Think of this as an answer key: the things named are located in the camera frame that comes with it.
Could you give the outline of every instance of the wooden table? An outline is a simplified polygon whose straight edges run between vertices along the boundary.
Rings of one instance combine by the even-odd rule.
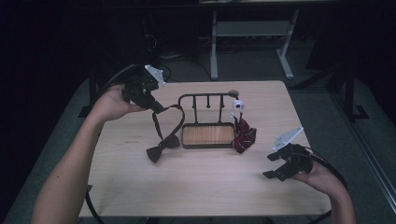
[[[277,134],[301,125],[285,85],[280,81],[168,83],[152,94],[164,106],[180,95],[239,91],[246,105],[243,118],[257,128],[256,143],[245,153],[233,148],[165,149],[157,163],[146,149],[161,141],[151,111],[107,122],[93,157],[89,184],[100,216],[216,217],[318,215],[330,209],[326,195],[295,180],[267,179],[283,161],[269,161]],[[225,97],[222,121],[230,118],[233,98]],[[218,103],[197,100],[199,122],[217,122]],[[189,100],[182,101],[185,122],[193,122]],[[163,135],[179,123],[181,113],[159,116]],[[309,146],[304,132],[292,143]],[[91,213],[84,204],[81,217]]]

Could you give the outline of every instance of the forearm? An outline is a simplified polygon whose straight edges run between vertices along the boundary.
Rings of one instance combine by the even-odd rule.
[[[41,189],[32,223],[73,223],[84,202],[97,136],[103,123],[87,118]]]
[[[330,196],[332,204],[332,223],[355,224],[355,211],[352,200],[345,189],[336,196]]]

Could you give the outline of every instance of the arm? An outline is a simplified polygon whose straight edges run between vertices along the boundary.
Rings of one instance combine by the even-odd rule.
[[[75,139],[50,173],[35,202],[32,223],[76,223],[84,202],[93,152],[106,121],[141,107],[122,100],[122,86],[113,86],[96,102]]]
[[[356,223],[349,193],[338,178],[325,167],[314,161],[314,167],[309,174],[297,174],[293,178],[329,196],[332,205],[332,223]]]

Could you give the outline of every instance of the white controller part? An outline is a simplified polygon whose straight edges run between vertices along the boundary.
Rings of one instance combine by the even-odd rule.
[[[281,135],[276,136],[276,140],[274,142],[273,150],[277,152],[282,147],[285,147],[288,143],[291,142],[300,132],[303,131],[303,127],[300,126],[296,129],[293,129],[287,133],[282,133]]]
[[[146,70],[160,83],[161,85],[165,85],[163,81],[163,70],[157,69],[149,64],[145,65]]]

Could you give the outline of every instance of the table leg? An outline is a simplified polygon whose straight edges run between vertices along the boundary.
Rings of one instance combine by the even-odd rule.
[[[210,52],[210,78],[212,80],[219,79],[218,74],[218,57],[216,56],[216,23],[217,23],[217,11],[213,12],[212,22],[212,51]]]
[[[300,9],[294,10],[293,15],[291,17],[291,20],[289,22],[288,29],[286,31],[285,43],[283,44],[281,49],[277,49],[276,50],[277,57],[280,60],[280,63],[281,63],[282,68],[283,68],[283,72],[285,73],[285,76],[286,76],[287,79],[293,79],[294,78],[294,75],[291,72],[288,60],[286,59],[286,51],[288,50],[289,42],[291,40],[291,36],[293,34],[294,27],[295,27],[299,12],[300,12]]]

